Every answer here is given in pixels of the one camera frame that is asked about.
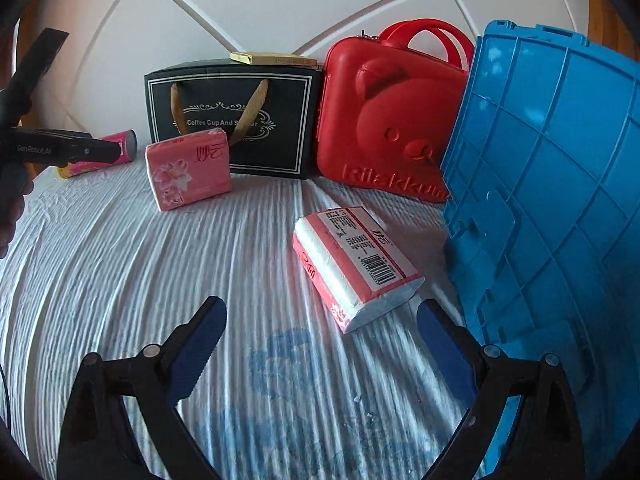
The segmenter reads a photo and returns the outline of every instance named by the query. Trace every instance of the product label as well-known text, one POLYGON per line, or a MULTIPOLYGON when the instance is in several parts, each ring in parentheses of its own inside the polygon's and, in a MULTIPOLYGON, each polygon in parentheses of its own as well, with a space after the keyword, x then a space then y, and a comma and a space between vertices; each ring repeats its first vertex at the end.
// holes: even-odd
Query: product label
POLYGON ((204 144, 196 148, 196 160, 204 162, 208 158, 218 158, 224 155, 226 142, 217 142, 213 144, 204 144))
POLYGON ((373 291, 417 274, 417 269, 362 207, 318 215, 373 291))
POLYGON ((445 200, 449 196, 449 191, 443 184, 434 185, 414 180, 411 175, 401 176, 398 173, 379 173, 373 168, 362 168, 345 164, 342 168, 342 178, 345 182, 359 184, 372 184, 377 187, 385 187, 392 191, 402 191, 404 194, 413 196, 430 197, 434 196, 440 200, 445 200))

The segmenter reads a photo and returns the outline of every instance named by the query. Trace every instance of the white bedsheet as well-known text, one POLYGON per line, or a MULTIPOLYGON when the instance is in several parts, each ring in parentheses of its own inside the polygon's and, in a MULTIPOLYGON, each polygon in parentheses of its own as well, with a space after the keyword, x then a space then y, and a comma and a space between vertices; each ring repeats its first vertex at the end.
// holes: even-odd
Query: white bedsheet
MULTIPOLYGON (((179 409, 223 478, 421 478, 462 409, 412 307, 342 335, 290 242, 299 217, 363 205, 426 273, 420 295, 455 312, 441 210, 323 178, 236 176, 232 193, 161 213, 142 158, 67 181, 47 170, 0 264, 0 359, 33 465, 54 478, 82 356, 161 343, 212 295, 226 302, 226 332, 179 409)), ((127 407, 151 471, 166 476, 127 407)))

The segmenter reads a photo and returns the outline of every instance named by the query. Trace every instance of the black gift box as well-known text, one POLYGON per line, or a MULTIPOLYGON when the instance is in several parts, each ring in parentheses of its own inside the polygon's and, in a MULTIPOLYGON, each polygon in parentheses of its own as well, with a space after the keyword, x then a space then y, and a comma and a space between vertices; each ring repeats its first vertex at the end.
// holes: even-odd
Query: black gift box
POLYGON ((308 178, 316 167, 313 136, 322 73, 295 66, 247 65, 228 59, 183 63, 145 76, 153 142, 178 137, 170 90, 179 83, 190 133, 220 127, 231 134, 263 79, 269 89, 254 125, 231 147, 233 173, 308 178))

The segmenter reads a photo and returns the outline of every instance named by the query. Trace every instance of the pink and white tissue pack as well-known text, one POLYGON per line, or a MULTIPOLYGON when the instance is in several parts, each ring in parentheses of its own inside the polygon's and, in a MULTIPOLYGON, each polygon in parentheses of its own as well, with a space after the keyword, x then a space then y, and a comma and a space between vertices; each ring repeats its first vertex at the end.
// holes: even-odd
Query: pink and white tissue pack
POLYGON ((231 191, 229 146, 221 128, 149 145, 145 158, 160 211, 231 191))
POLYGON ((424 282, 363 207, 301 218, 293 247, 343 333, 410 300, 424 282))

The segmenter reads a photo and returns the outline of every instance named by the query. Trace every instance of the blue gripper pad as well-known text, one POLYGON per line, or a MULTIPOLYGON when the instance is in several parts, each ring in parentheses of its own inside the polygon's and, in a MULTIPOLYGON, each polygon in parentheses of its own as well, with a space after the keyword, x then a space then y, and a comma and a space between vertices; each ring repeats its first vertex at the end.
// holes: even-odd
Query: blue gripper pad
POLYGON ((172 406, 191 395, 225 328, 225 302, 210 296, 187 325, 180 325, 171 334, 165 345, 181 332, 191 331, 169 368, 167 400, 172 406))
POLYGON ((423 301, 415 319, 418 332, 436 361, 452 395, 460 400, 465 409, 471 408, 478 391, 474 382, 473 368, 464 354, 450 338, 433 311, 423 301))

